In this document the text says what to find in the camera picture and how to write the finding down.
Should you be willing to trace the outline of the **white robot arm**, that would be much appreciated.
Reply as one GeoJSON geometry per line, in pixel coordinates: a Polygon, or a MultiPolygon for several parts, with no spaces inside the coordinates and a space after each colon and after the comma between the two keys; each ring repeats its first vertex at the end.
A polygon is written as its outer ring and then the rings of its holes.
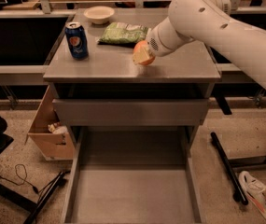
{"type": "Polygon", "coordinates": [[[266,30],[230,16],[230,0],[172,0],[168,15],[136,44],[133,62],[149,65],[155,57],[202,41],[266,90],[266,30]]]}

